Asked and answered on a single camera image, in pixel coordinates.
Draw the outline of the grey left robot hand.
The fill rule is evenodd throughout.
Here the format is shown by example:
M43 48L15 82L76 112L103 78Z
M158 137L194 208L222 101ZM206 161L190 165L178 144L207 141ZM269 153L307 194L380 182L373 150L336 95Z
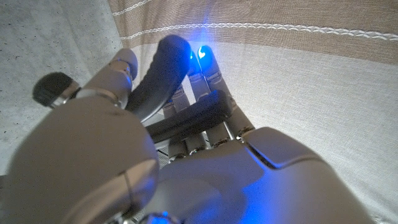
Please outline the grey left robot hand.
M149 76L121 49L76 96L24 139L3 182L2 223L110 223L146 211L146 223L371 223L320 156L272 128L164 167L157 142L224 121L222 91L144 127L172 96L190 46L160 44Z

